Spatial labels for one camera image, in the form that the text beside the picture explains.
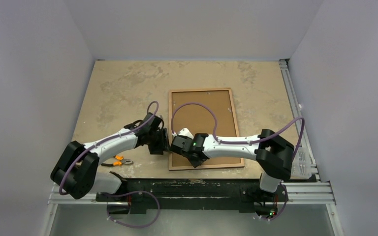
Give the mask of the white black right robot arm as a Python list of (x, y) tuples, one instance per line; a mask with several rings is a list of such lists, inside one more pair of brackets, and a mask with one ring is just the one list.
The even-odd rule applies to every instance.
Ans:
[(186, 158), (197, 168), (207, 160), (221, 157), (256, 161), (262, 168), (257, 195), (268, 200), (282, 181), (291, 178), (297, 148), (279, 133), (263, 129), (260, 134), (246, 137), (219, 137), (213, 134), (192, 135), (182, 130), (173, 137), (170, 150)]

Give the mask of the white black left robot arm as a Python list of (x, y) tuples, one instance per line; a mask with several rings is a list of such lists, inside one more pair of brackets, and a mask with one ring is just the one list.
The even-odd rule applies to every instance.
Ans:
[(107, 193), (114, 201), (127, 195), (125, 179), (117, 173), (99, 173), (99, 166), (116, 155), (147, 146), (151, 155), (169, 151), (164, 120), (147, 113), (143, 120), (125, 125), (118, 132), (89, 143), (72, 141), (67, 144), (50, 179), (63, 195), (80, 199), (88, 193)]

